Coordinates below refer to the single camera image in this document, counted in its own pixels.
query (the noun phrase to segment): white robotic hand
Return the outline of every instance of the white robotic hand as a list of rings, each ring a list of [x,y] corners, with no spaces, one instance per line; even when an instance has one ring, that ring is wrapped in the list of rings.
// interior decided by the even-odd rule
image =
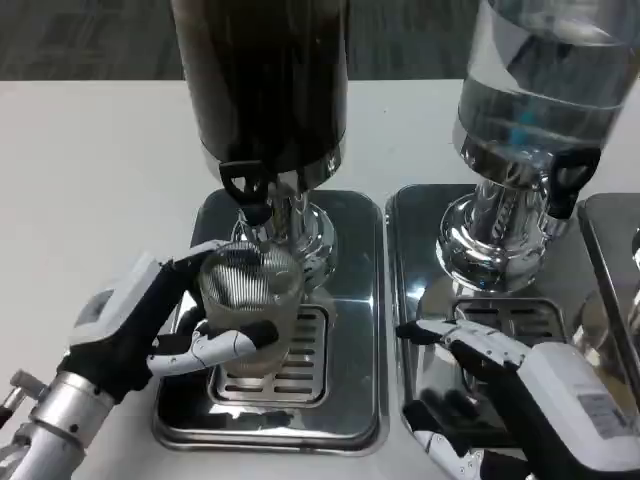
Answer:
[[[418,345],[442,345],[485,382],[489,399],[527,458],[524,468],[521,461],[492,452],[458,455],[442,435],[414,432],[452,478],[524,479],[527,472],[540,480],[640,478],[637,432],[573,347],[541,343],[529,348],[467,320],[418,320],[396,331]]]
[[[204,320],[197,287],[202,262],[221,241],[161,264],[143,255],[118,285],[83,309],[68,354],[49,385],[21,373],[0,404],[0,427],[20,403],[37,402],[30,422],[0,448],[0,480],[68,480],[111,409],[153,375],[178,375],[251,354],[278,340],[273,323],[215,330]],[[159,335],[185,292],[196,301],[193,332]]]

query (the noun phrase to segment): stainless steel drip tray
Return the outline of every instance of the stainless steel drip tray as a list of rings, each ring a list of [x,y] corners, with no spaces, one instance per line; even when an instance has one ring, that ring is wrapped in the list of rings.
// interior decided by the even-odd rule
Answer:
[[[333,222],[337,267],[307,295],[281,370],[263,379],[234,378],[222,368],[164,379],[153,420],[163,445],[362,455],[384,441],[381,215],[354,192],[314,191],[310,201]],[[192,243],[230,238],[236,218],[234,202],[222,191],[212,194]]]
[[[221,405],[313,407],[326,388],[327,324],[322,307],[300,307],[291,348],[282,368],[264,378],[240,378],[215,369],[209,377],[209,394]]]
[[[449,278],[436,257],[436,239],[448,205],[472,185],[415,185],[387,204],[387,238],[396,321],[467,318],[501,330],[528,345],[562,341],[576,331],[578,312],[596,290],[593,270],[577,224],[547,252],[535,284],[499,298],[465,289]],[[400,398],[405,414],[415,402],[430,413],[446,409],[457,431],[476,448],[513,447],[486,397],[483,384],[463,372],[439,346],[396,343]]]

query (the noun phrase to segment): cup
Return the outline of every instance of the cup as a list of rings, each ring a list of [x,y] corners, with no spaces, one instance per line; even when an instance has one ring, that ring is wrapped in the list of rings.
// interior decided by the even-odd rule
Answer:
[[[269,320],[278,330],[276,343],[225,363],[226,371],[262,378],[278,370],[289,352],[304,288],[298,262],[273,244],[229,243],[204,261],[199,285],[212,327],[230,329]]]

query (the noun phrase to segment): white table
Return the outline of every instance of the white table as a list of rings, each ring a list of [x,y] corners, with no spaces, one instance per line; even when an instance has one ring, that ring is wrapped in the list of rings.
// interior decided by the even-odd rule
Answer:
[[[347,159],[323,188],[361,191],[384,208],[408,184],[475,182],[451,145],[460,87],[352,83]],[[638,124],[640,87],[587,195],[639,190]],[[205,167],[182,82],[0,83],[0,162],[2,396],[17,368],[51,379],[89,296],[142,250],[182,251],[197,208],[220,186]],[[114,411],[74,478],[443,478],[401,424],[390,347],[391,429],[372,455],[169,451],[149,428],[153,384]],[[0,444],[27,412],[0,432]]]

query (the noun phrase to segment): clear plastic tank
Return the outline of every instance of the clear plastic tank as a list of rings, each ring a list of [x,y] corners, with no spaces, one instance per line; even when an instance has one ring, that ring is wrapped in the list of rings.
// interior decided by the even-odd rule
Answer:
[[[640,0],[482,0],[459,121],[480,149],[541,169],[602,149],[639,46]]]

